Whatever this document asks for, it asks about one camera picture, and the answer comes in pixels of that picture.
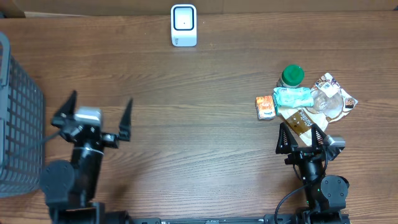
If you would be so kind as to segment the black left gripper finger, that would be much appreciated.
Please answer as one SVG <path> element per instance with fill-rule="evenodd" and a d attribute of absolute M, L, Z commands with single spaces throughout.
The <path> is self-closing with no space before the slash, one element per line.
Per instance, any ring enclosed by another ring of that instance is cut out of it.
<path fill-rule="evenodd" d="M 64 126 L 69 119 L 73 118 L 76 99 L 77 92 L 76 90 L 73 90 L 68 100 L 54 114 L 51 120 L 52 126 Z"/>
<path fill-rule="evenodd" d="M 126 106 L 124 114 L 119 124 L 119 140 L 131 140 L 131 114 L 132 114 L 133 99 L 131 98 Z"/>

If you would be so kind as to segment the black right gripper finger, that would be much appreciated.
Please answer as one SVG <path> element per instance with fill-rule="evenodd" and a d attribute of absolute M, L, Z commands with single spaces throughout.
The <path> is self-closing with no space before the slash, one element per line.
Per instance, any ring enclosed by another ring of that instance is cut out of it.
<path fill-rule="evenodd" d="M 312 135 L 312 148 L 319 149 L 321 145 L 323 145 L 323 140 L 326 138 L 326 134 L 316 123 L 313 123 L 311 127 L 311 135 Z"/>
<path fill-rule="evenodd" d="M 280 123 L 279 137 L 275 149 L 276 154 L 290 154 L 296 151 L 298 143 L 285 123 Z"/>

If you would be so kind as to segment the beige brown snack bag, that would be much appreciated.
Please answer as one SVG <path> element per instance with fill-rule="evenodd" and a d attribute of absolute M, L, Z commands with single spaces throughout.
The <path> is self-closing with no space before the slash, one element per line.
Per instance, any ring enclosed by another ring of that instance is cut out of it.
<path fill-rule="evenodd" d="M 316 123 L 322 131 L 329 123 L 340 120 L 358 104 L 358 100 L 348 94 L 330 74 L 321 76 L 310 88 L 314 105 L 312 107 L 277 107 L 278 115 L 283 117 L 301 140 L 310 146 L 311 126 Z"/>

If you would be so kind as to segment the small orange tissue pack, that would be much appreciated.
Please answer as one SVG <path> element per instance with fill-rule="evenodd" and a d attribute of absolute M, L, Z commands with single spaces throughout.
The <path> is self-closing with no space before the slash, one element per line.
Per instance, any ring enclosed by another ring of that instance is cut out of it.
<path fill-rule="evenodd" d="M 272 96 L 257 96 L 255 102 L 258 120 L 271 120 L 276 117 Z"/>

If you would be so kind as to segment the teal wet wipes pack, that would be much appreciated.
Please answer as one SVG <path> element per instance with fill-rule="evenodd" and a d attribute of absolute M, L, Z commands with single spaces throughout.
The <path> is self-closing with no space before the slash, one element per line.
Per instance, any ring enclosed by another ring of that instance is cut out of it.
<path fill-rule="evenodd" d="M 311 90 L 305 87 L 275 87 L 273 99 L 277 107 L 299 108 L 312 107 L 314 105 Z"/>

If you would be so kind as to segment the green lid jar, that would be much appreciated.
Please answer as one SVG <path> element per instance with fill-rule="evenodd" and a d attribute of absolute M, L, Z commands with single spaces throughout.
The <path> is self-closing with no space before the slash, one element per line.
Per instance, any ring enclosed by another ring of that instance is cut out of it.
<path fill-rule="evenodd" d="M 288 65 L 277 81 L 277 87 L 297 88 L 303 81 L 305 72 L 299 65 Z"/>

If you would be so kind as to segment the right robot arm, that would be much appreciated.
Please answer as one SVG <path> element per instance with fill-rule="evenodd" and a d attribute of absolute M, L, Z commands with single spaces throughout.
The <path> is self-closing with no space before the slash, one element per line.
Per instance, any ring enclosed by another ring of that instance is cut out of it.
<path fill-rule="evenodd" d="M 307 206 L 298 208 L 287 223 L 349 223 L 349 216 L 341 213 L 346 208 L 349 182 L 340 175 L 326 175 L 328 163 L 343 151 L 346 142 L 339 135 L 325 134 L 317 124 L 311 125 L 310 134 L 310 145 L 300 147 L 289 127 L 280 123 L 275 153 L 287 155 L 285 164 L 293 167 L 303 185 L 277 204 L 274 223 L 282 222 L 278 214 L 283 203 L 302 190 Z"/>

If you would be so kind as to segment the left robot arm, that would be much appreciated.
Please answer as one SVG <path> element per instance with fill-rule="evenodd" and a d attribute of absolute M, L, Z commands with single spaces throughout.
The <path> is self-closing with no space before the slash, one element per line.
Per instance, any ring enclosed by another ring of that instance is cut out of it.
<path fill-rule="evenodd" d="M 52 126 L 59 136 L 73 144 L 69 161 L 49 163 L 40 175 L 40 189 L 45 194 L 52 223 L 132 223 L 126 211 L 106 212 L 105 205 L 94 202 L 105 148 L 117 149 L 121 141 L 131 139 L 129 100 L 118 133 L 102 130 L 103 114 L 99 108 L 75 108 L 77 92 L 58 109 Z"/>

